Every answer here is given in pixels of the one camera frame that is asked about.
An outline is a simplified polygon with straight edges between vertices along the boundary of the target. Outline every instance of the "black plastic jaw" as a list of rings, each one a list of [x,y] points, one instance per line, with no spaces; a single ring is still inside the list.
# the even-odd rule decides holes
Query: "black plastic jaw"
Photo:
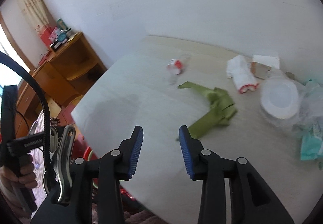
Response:
[[[243,157],[221,158],[180,128],[181,146],[191,155],[193,180],[203,180],[198,224],[226,223],[224,179],[230,183],[232,224],[293,224],[293,219],[254,167]]]
[[[137,138],[140,137],[142,131],[141,127],[136,126],[130,139],[122,141],[119,149],[110,151],[100,159],[93,161],[75,160],[70,167],[73,185],[69,204],[56,204],[59,193],[59,185],[56,184],[39,207],[31,220],[31,224],[91,223],[94,178],[99,179],[99,224],[124,224],[119,181],[129,180],[127,177],[130,167],[129,160],[138,140]]]

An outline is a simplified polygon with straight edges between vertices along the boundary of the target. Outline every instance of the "white plastic lid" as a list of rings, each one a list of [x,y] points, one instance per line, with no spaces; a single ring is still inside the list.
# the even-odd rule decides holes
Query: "white plastic lid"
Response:
[[[260,102],[270,115],[291,118],[299,108],[296,85],[287,79],[269,79],[263,85]]]

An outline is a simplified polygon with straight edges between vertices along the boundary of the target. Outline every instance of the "metal pin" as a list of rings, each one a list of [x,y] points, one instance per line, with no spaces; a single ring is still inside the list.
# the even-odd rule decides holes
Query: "metal pin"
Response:
[[[120,155],[120,150],[118,150],[118,149],[115,149],[115,150],[113,150],[113,151],[111,151],[111,155],[112,156],[119,156]]]
[[[209,156],[209,155],[211,155],[211,151],[209,151],[208,149],[203,149],[203,150],[201,151],[201,154],[202,154],[203,156]]]
[[[83,158],[81,158],[81,157],[78,157],[78,158],[75,160],[75,164],[78,164],[78,165],[81,165],[83,162],[84,162],[84,159],[83,159]]]
[[[245,165],[247,164],[247,159],[245,159],[244,157],[240,157],[238,158],[238,162],[241,164],[241,165]]]

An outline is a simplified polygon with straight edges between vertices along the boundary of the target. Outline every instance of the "teal package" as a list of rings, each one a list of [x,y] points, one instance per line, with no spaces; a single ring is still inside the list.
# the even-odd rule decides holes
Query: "teal package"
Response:
[[[303,135],[301,160],[323,158],[323,118],[318,118],[313,126]]]

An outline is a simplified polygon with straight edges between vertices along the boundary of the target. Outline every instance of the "black cable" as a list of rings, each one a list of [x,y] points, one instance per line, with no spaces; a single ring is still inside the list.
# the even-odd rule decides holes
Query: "black cable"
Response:
[[[22,68],[18,63],[16,63],[13,59],[11,59],[9,56],[2,52],[0,52],[0,63],[6,65],[7,67],[15,71],[20,77],[22,77],[32,87],[32,89],[39,97],[40,103],[44,111],[44,165],[45,170],[47,172],[50,187],[52,188],[56,184],[56,181],[54,176],[54,169],[50,163],[49,158],[50,115],[49,107],[44,93],[39,84],[36,82],[36,80],[24,68]]]
[[[28,125],[28,123],[27,123],[27,120],[26,120],[26,118],[24,117],[24,115],[22,114],[22,113],[20,113],[18,110],[16,110],[16,112],[22,117],[22,119],[25,121],[25,123],[26,123],[26,126],[27,126],[27,128],[28,128],[28,132],[30,131],[30,128],[29,128],[29,125]]]
[[[29,125],[28,125],[28,123],[27,123],[27,120],[26,120],[26,118],[25,118],[25,116],[22,114],[22,113],[20,113],[18,110],[16,110],[16,112],[23,118],[23,120],[25,121],[25,123],[26,123],[26,126],[28,127],[28,132],[30,131],[30,128],[29,128]]]

